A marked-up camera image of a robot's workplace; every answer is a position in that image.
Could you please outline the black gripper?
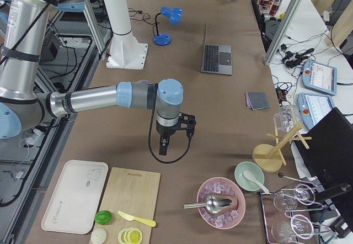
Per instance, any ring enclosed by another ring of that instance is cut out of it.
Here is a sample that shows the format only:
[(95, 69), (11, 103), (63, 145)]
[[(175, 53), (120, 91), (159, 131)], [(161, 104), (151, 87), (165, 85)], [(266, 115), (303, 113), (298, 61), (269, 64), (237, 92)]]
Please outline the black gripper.
[(175, 134), (175, 132), (178, 130), (178, 127), (176, 125), (163, 126), (157, 122), (156, 129), (161, 136), (159, 141), (159, 155), (166, 156), (168, 151), (168, 138)]

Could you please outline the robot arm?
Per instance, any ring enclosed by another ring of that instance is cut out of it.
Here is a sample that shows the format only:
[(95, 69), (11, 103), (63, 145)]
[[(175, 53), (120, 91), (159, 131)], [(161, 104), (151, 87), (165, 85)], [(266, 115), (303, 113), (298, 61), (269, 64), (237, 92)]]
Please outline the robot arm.
[(119, 105), (157, 112), (159, 152), (165, 155), (169, 137), (181, 122), (183, 86), (175, 79), (157, 84), (145, 80), (120, 82), (69, 93), (34, 93), (46, 25), (53, 9), (82, 12), (85, 0), (11, 0), (1, 49), (1, 138), (17, 136), (67, 114)]

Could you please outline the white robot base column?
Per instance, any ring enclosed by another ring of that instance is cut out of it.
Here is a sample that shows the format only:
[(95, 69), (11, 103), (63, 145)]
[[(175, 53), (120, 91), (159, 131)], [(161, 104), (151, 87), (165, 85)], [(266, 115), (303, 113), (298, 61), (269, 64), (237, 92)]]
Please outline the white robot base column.
[(113, 31), (108, 68), (141, 70), (144, 68), (148, 45), (134, 37), (126, 0), (104, 0)]

